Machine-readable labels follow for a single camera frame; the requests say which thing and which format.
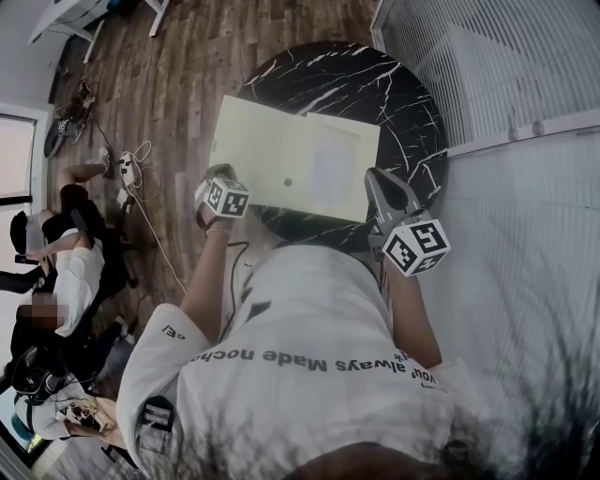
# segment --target white sneaker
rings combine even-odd
[[[121,338],[123,338],[129,345],[135,345],[135,337],[129,333],[129,325],[121,315],[114,319],[115,322],[121,325]]]

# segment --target wooden floor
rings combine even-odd
[[[87,43],[70,42],[64,63],[69,74],[61,79],[52,102],[57,107],[65,104],[85,78],[97,93],[94,118],[117,158],[146,140],[152,142],[145,163],[152,169],[144,172],[144,194],[146,199],[156,192],[157,196],[145,206],[184,285],[202,251],[203,236],[193,219],[193,193],[209,162],[223,96],[235,95],[257,66],[294,45],[327,39],[370,45],[376,3],[172,0],[157,37],[149,38],[154,14],[141,2],[130,17],[106,21],[87,66],[83,65]],[[86,162],[102,144],[98,130],[88,127],[77,144],[66,144],[50,161],[51,208],[59,208],[60,170]],[[114,180],[97,178],[88,185],[109,221],[118,209],[120,187],[119,174]],[[260,227],[244,225],[235,236],[252,241],[257,238],[254,228]],[[120,313],[133,321],[139,313],[140,324],[145,325],[157,304],[178,303],[182,291],[160,252],[144,247],[152,234],[137,207],[127,218],[127,231],[142,247],[127,255],[141,285],[105,303],[103,315],[108,319]]]

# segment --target black marble table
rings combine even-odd
[[[438,109],[406,67],[377,50],[346,42],[301,45],[259,67],[238,96],[287,113],[322,113],[379,125],[377,167],[410,184],[425,208],[440,192],[447,140]],[[253,209],[285,240],[368,250],[370,227],[365,223],[282,208]]]

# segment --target window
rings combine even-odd
[[[0,115],[0,205],[31,202],[31,154],[35,122]]]

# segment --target white paper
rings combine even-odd
[[[360,137],[319,125],[314,132],[312,169],[308,190],[317,207],[343,207],[353,195],[353,171]]]
[[[365,171],[375,166],[377,126],[309,113],[291,115],[223,99],[210,165],[229,163],[252,203],[365,221]]]

